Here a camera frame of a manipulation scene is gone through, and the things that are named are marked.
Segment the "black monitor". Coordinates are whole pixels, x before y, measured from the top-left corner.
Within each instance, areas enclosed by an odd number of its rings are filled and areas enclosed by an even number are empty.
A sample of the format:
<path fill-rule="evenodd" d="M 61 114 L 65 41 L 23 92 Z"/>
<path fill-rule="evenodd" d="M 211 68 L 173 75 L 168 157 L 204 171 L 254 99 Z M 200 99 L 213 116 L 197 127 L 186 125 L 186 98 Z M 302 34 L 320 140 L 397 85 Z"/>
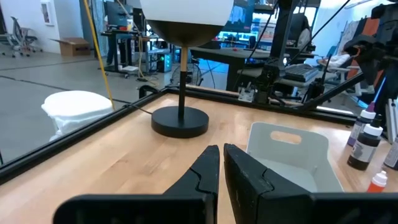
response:
<path fill-rule="evenodd" d="M 117 0 L 105 2 L 105 14 L 109 28 L 127 27 L 127 20 L 133 15 L 133 7 L 120 4 Z"/>

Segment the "brown cardboard box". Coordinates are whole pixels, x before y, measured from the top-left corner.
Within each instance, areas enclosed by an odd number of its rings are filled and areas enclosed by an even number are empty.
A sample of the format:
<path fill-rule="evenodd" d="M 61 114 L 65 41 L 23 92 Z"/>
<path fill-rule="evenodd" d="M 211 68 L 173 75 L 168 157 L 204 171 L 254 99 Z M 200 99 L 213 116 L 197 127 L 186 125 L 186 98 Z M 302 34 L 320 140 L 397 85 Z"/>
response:
<path fill-rule="evenodd" d="M 63 56 L 86 56 L 91 54 L 90 44 L 83 38 L 67 37 L 62 39 L 53 39 L 60 45 L 60 53 Z"/>

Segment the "black backlit keyboard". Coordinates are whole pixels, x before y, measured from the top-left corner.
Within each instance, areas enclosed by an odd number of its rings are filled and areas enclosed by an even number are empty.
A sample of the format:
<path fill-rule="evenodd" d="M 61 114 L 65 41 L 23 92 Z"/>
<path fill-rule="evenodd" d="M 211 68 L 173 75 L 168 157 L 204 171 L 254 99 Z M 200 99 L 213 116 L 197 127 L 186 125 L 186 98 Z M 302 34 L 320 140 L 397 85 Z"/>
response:
<path fill-rule="evenodd" d="M 318 72 L 318 68 L 312 67 L 306 63 L 289 65 L 285 68 L 284 78 L 297 82 L 307 82 L 309 79 L 317 75 Z"/>

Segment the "small orange bottle yellow label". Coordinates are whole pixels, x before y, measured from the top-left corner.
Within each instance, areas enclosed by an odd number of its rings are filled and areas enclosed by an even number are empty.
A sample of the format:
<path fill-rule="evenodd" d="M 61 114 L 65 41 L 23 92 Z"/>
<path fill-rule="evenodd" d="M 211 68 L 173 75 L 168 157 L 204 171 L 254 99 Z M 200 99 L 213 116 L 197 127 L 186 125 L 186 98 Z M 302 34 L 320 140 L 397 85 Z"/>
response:
<path fill-rule="evenodd" d="M 371 180 L 367 192 L 380 193 L 384 190 L 387 184 L 387 172 L 382 170 L 377 173 Z"/>

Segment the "large black-tip coloring bottle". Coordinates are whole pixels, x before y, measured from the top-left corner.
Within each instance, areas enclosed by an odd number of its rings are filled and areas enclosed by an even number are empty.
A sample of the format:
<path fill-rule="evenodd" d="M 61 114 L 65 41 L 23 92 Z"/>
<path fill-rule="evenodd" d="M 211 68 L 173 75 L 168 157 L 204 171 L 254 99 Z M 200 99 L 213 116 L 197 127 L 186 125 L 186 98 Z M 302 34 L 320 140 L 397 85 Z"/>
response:
<path fill-rule="evenodd" d="M 366 124 L 354 143 L 347 164 L 357 170 L 366 170 L 381 142 L 382 116 L 377 114 L 371 123 Z"/>

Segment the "silver front bracket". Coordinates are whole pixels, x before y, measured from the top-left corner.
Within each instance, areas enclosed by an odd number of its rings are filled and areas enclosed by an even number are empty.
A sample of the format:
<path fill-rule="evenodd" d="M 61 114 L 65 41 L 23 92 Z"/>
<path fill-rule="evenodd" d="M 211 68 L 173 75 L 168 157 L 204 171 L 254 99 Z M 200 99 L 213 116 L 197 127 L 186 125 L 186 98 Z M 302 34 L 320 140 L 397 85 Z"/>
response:
<path fill-rule="evenodd" d="M 398 99 L 388 99 L 386 104 L 387 138 L 392 144 L 398 137 Z"/>

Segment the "black standing desk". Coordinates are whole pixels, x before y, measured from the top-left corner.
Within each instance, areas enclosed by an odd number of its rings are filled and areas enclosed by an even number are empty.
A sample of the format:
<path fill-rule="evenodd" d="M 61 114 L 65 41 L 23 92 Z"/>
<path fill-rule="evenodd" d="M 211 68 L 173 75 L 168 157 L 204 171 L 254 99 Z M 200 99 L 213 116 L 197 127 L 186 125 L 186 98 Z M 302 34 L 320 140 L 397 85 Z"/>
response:
<path fill-rule="evenodd" d="M 113 72 L 113 73 L 120 73 L 124 75 L 128 75 L 129 72 L 132 72 L 132 70 L 125 70 L 124 67 L 119 68 L 119 62 L 117 60 L 117 52 L 116 50 L 118 49 L 118 40 L 119 39 L 126 39 L 127 43 L 125 44 L 126 47 L 126 67 L 132 66 L 132 44 L 131 42 L 133 40 L 138 39 L 139 33 L 136 31 L 131 31 L 131 30 L 117 30 L 117 29 L 111 29 L 107 30 L 101 33 L 101 36 L 107 37 L 108 40 L 111 42 L 111 47 L 114 50 L 113 52 L 113 59 L 116 61 L 113 63 L 113 65 L 107 65 L 104 70 L 105 72 Z"/>

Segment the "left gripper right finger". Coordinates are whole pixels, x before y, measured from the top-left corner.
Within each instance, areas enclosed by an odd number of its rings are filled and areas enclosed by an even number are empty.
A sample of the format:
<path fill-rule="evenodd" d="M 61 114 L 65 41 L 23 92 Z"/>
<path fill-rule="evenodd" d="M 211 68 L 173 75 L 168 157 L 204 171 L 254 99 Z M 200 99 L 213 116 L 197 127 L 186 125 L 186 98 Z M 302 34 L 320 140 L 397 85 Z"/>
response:
<path fill-rule="evenodd" d="M 234 144 L 224 169 L 237 224 L 398 224 L 396 193 L 311 193 Z"/>

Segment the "large purple-tip coloring bottle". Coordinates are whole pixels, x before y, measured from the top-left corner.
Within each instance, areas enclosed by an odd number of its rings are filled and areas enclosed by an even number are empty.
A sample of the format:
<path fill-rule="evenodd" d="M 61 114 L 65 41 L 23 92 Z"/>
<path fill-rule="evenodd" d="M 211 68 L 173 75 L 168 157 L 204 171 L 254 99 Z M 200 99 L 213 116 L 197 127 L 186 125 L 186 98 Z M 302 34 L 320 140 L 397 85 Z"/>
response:
<path fill-rule="evenodd" d="M 360 132 L 364 129 L 365 125 L 370 124 L 375 118 L 376 113 L 374 112 L 375 102 L 371 102 L 365 110 L 362 110 L 360 115 L 357 117 L 353 130 L 348 138 L 347 145 L 353 147 Z"/>

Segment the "clear plastic tray with batteries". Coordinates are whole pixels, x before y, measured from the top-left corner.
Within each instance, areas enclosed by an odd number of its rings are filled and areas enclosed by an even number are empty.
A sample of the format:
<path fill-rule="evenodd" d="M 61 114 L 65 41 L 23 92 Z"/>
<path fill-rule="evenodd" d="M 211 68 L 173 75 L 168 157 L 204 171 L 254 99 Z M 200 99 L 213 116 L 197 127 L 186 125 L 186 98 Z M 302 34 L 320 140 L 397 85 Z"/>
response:
<path fill-rule="evenodd" d="M 318 133 L 264 122 L 251 125 L 246 152 L 310 192 L 342 192 L 328 161 L 328 139 Z"/>

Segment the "person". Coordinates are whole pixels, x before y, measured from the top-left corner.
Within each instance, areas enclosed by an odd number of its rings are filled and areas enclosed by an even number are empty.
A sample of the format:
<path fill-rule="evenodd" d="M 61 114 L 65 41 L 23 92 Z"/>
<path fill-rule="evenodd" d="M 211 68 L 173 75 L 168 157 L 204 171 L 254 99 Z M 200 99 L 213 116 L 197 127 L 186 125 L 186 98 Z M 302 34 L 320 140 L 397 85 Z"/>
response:
<path fill-rule="evenodd" d="M 318 59 L 317 63 L 326 65 L 327 62 L 329 62 L 328 68 L 330 68 L 330 67 L 338 68 L 338 67 L 341 67 L 350 58 L 351 58 L 350 54 L 347 54 L 346 52 L 342 52 L 340 54 L 333 55 L 331 57 L 325 57 L 323 59 Z"/>

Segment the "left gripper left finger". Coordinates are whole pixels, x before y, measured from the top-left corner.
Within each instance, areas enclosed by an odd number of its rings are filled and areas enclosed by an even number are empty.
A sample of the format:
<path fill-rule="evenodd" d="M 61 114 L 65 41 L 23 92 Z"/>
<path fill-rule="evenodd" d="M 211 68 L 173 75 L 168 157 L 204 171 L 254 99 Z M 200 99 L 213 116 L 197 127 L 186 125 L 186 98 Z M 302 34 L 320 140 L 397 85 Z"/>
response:
<path fill-rule="evenodd" d="M 216 224 L 220 151 L 208 146 L 162 194 L 85 194 L 64 201 L 53 224 Z"/>

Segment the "black computer tower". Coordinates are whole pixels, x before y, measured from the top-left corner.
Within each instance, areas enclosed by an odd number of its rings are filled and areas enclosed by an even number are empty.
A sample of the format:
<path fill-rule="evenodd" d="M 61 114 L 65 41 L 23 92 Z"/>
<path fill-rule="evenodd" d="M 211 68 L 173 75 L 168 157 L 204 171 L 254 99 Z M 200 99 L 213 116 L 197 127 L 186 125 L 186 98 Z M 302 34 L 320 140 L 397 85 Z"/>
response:
<path fill-rule="evenodd" d="M 157 54 L 157 71 L 161 73 L 167 73 L 170 72 L 171 69 L 171 54 Z"/>

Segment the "grey office chair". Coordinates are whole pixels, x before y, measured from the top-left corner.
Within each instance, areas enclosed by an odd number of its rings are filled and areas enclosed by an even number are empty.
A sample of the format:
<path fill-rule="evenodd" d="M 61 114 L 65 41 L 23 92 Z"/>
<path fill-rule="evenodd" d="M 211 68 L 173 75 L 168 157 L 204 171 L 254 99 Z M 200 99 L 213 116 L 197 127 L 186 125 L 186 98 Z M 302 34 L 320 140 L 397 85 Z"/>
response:
<path fill-rule="evenodd" d="M 13 21 L 12 32 L 9 34 L 0 34 L 0 46 L 5 46 L 8 49 L 8 53 L 12 58 L 16 58 L 16 55 L 30 57 L 30 53 L 43 52 L 41 47 L 35 47 L 34 42 L 38 41 L 38 38 L 34 35 L 30 35 L 32 31 L 30 28 L 21 27 L 18 19 L 11 16 Z"/>

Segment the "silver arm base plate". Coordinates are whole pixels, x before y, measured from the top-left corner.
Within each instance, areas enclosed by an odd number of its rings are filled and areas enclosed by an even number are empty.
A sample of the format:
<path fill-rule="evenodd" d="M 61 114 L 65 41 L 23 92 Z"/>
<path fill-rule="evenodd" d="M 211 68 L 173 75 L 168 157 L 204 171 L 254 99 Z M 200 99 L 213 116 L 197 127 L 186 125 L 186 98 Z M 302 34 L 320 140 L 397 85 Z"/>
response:
<path fill-rule="evenodd" d="M 241 87 L 239 89 L 239 96 L 238 100 L 243 101 L 246 103 L 252 103 L 254 101 L 254 95 L 256 93 L 256 90 L 253 88 L 244 88 Z"/>

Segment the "white framed wall picture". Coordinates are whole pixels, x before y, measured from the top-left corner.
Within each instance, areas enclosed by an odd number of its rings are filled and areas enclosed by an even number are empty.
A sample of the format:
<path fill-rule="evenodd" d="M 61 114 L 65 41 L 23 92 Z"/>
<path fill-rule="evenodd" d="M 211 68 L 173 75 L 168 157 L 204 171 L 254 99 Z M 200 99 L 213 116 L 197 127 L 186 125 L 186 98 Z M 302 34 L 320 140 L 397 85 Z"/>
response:
<path fill-rule="evenodd" d="M 54 26 L 50 0 L 40 0 L 40 10 L 42 12 L 44 24 L 46 26 Z"/>

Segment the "black aluminium table frame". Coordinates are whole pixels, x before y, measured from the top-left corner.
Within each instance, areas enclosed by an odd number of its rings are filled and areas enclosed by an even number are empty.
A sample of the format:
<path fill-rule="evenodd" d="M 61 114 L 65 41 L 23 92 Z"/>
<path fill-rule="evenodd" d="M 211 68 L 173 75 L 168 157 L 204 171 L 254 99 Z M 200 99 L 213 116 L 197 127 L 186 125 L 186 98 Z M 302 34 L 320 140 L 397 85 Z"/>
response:
<path fill-rule="evenodd" d="M 58 153 L 72 147 L 80 141 L 106 128 L 107 126 L 119 121 L 123 117 L 135 112 L 139 107 L 145 106 L 166 94 L 177 94 L 178 88 L 174 86 L 166 86 L 149 95 L 141 93 L 139 99 L 133 103 L 112 112 L 76 131 L 67 134 L 54 142 L 44 144 L 26 155 L 20 156 L 8 163 L 0 165 L 0 185 L 16 178 L 29 169 L 39 165 L 40 163 L 50 159 Z M 343 125 L 353 125 L 356 116 L 348 111 L 338 112 L 332 109 L 312 109 L 301 111 L 297 106 L 292 108 L 278 107 L 275 103 L 263 105 L 258 103 L 246 103 L 238 100 L 239 94 L 231 91 L 221 91 L 214 89 L 206 89 L 203 87 L 186 87 L 186 95 L 201 100 L 215 101 L 247 108 L 255 108 L 258 110 L 271 111 L 282 114 L 289 114 L 303 118 L 312 118 L 320 121 L 327 121 Z"/>

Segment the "white globe table lamp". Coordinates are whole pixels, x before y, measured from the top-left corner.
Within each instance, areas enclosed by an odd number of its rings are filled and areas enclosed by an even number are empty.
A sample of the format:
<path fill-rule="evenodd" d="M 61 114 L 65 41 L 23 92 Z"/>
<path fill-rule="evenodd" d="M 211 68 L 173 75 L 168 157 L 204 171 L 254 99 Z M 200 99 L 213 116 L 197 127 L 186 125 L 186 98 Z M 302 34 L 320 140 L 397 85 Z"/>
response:
<path fill-rule="evenodd" d="M 171 138 L 194 138 L 207 132 L 209 116 L 185 106 L 188 49 L 213 39 L 225 26 L 234 0 L 140 0 L 147 23 L 161 39 L 181 48 L 178 105 L 152 113 L 152 129 Z"/>

